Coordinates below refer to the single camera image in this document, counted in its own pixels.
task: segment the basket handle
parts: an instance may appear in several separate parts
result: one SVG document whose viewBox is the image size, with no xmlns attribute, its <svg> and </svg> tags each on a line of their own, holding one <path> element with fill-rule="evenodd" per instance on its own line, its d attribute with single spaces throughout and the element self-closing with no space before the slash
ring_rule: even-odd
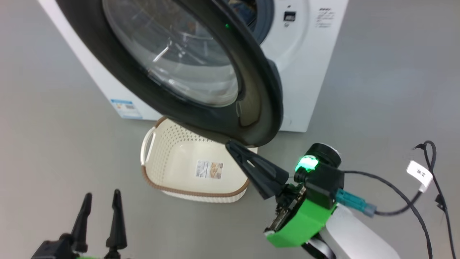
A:
<svg viewBox="0 0 460 259">
<path fill-rule="evenodd" d="M 144 140 L 142 141 L 142 146 L 141 146 L 141 165 L 145 165 L 145 161 L 147 161 L 150 157 L 150 151 L 152 150 L 153 142 L 155 141 L 155 129 L 156 127 L 151 128 L 149 131 L 147 131 L 147 134 L 145 134 Z M 152 137 L 152 141 L 150 142 L 149 146 L 149 152 L 147 156 L 145 155 L 145 148 L 147 146 L 147 142 L 149 142 L 150 137 Z"/>
</svg>

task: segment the floor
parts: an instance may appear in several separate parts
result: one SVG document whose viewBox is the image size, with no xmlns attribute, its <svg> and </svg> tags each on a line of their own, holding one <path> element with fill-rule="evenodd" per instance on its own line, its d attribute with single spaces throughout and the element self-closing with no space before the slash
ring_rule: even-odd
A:
<svg viewBox="0 0 460 259">
<path fill-rule="evenodd" d="M 293 171 L 315 142 L 338 149 L 342 169 L 368 171 L 407 196 L 418 183 L 405 169 L 423 163 L 412 147 L 438 147 L 435 172 L 460 253 L 460 29 L 458 1 L 351 0 L 306 133 L 280 132 L 259 153 Z M 93 193 L 89 255 L 106 253 L 115 188 L 122 193 L 131 258 L 305 258 L 275 249 L 262 232 L 275 202 L 252 186 L 234 204 L 166 196 L 141 177 L 139 150 L 152 122 L 118 117 L 35 1 L 0 3 L 0 250 L 28 258 L 43 240 L 71 231 L 86 192 Z M 345 189 L 381 210 L 403 206 L 385 185 L 359 176 Z M 434 186 L 417 207 L 435 258 L 449 258 L 446 221 Z M 427 258 L 416 218 L 361 217 L 403 259 Z"/>
</svg>

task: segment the sticker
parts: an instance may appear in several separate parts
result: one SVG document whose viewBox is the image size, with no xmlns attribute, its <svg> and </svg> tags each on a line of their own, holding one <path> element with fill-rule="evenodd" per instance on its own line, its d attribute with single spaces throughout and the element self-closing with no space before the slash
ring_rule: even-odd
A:
<svg viewBox="0 0 460 259">
<path fill-rule="evenodd" d="M 332 22 L 335 18 L 335 12 L 332 8 L 320 8 L 318 15 L 316 16 L 316 28 L 329 28 L 332 26 Z"/>
<path fill-rule="evenodd" d="M 111 99 L 110 102 L 122 118 L 142 119 L 142 115 L 131 101 Z"/>
<path fill-rule="evenodd" d="M 223 163 L 198 160 L 196 163 L 196 177 L 220 179 L 222 177 Z"/>
<path fill-rule="evenodd" d="M 409 166 L 407 167 L 407 173 L 422 183 L 419 188 L 419 191 L 422 193 L 426 191 L 428 185 L 430 185 L 433 180 L 433 175 L 430 171 L 415 161 L 410 161 Z"/>
</svg>

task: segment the washing machine door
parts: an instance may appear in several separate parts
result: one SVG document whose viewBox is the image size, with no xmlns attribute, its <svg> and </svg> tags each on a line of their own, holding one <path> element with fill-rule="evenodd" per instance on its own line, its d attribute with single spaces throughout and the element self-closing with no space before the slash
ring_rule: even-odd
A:
<svg viewBox="0 0 460 259">
<path fill-rule="evenodd" d="M 166 117 L 245 145 L 279 130 L 278 72 L 229 0 L 56 1 L 96 58 Z"/>
</svg>

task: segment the white plastic basket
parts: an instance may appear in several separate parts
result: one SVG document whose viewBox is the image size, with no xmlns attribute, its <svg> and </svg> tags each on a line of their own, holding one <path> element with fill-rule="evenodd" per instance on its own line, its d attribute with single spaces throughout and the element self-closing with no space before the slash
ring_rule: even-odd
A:
<svg viewBox="0 0 460 259">
<path fill-rule="evenodd" d="M 235 202 L 249 184 L 225 145 L 166 118 L 158 120 L 145 135 L 141 166 L 145 180 L 152 187 L 187 200 Z"/>
</svg>

